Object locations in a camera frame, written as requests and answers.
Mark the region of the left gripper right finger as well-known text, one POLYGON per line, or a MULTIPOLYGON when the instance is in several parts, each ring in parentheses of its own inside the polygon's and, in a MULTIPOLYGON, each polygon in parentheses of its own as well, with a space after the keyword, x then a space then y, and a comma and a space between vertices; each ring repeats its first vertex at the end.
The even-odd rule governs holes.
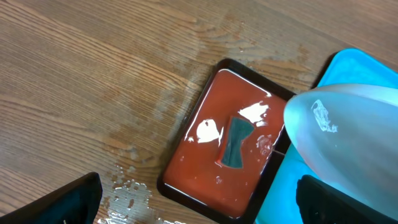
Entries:
POLYGON ((296 203, 304 224, 397 224, 311 175, 298 180, 296 203))

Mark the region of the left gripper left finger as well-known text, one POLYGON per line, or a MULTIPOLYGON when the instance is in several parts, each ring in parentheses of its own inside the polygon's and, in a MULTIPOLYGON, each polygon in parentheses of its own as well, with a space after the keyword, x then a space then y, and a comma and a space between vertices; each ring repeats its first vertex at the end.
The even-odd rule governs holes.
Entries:
POLYGON ((100 176, 90 172, 73 182, 1 217, 1 224, 92 224, 102 198, 100 176))

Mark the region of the light blue plate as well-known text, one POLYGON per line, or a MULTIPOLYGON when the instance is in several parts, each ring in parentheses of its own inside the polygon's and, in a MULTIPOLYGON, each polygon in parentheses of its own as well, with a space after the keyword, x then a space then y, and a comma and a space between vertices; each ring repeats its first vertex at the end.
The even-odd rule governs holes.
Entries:
POLYGON ((397 219, 397 89, 318 87, 287 102, 284 124, 322 181, 397 219))

